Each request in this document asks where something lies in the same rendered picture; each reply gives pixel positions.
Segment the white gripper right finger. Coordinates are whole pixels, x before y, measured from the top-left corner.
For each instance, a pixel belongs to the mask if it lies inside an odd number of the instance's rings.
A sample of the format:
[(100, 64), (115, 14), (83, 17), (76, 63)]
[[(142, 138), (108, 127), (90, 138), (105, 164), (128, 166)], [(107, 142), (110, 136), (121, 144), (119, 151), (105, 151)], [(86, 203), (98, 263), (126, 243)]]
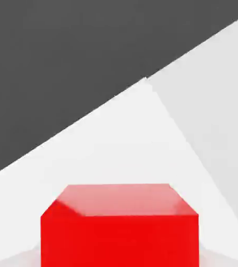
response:
[(199, 267), (238, 267), (238, 260), (199, 245)]

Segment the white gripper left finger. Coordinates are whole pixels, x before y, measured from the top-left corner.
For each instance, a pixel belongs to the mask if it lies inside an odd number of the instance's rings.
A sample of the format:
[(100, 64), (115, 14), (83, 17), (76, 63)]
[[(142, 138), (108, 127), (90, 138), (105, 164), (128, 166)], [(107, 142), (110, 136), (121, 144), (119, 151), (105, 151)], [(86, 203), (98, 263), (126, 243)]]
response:
[(0, 267), (41, 267), (41, 247), (23, 251), (0, 261)]

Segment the small red cube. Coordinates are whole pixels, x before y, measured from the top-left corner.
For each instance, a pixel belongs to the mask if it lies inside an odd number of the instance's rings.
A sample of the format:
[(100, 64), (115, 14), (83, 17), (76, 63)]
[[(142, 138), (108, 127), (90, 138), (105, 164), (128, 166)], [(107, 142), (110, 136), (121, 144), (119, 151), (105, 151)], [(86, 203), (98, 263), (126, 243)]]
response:
[(168, 184), (68, 185), (40, 226), (41, 267), (199, 267), (198, 213)]

